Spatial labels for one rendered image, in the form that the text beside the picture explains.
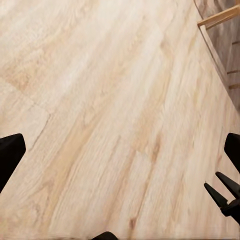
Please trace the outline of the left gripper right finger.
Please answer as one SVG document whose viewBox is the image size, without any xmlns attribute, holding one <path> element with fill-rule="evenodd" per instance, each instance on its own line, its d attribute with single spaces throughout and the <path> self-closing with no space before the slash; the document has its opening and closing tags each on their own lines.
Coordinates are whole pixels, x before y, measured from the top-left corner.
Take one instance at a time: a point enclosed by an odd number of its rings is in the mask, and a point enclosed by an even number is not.
<svg viewBox="0 0 240 240">
<path fill-rule="evenodd" d="M 240 135 L 228 133 L 224 151 L 240 173 Z"/>
</svg>

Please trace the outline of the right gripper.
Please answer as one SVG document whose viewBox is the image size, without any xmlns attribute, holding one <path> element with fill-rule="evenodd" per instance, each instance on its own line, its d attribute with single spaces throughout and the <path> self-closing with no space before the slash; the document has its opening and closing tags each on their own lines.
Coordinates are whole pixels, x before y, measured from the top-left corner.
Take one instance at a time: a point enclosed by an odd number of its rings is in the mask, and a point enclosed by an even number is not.
<svg viewBox="0 0 240 240">
<path fill-rule="evenodd" d="M 212 188 L 208 183 L 205 183 L 204 187 L 216 202 L 223 215 L 225 217 L 232 216 L 240 225 L 240 185 L 220 171 L 217 171 L 215 174 L 234 195 L 235 199 L 228 204 L 228 200 L 218 193 L 214 188 Z"/>
</svg>

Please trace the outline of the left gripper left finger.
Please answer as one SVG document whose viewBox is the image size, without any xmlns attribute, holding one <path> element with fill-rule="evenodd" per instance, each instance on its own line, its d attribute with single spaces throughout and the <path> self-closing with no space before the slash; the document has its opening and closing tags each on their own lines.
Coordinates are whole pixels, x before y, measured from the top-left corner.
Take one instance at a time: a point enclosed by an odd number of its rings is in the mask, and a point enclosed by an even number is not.
<svg viewBox="0 0 240 240">
<path fill-rule="evenodd" d="M 22 133 L 0 138 L 0 193 L 26 152 Z"/>
</svg>

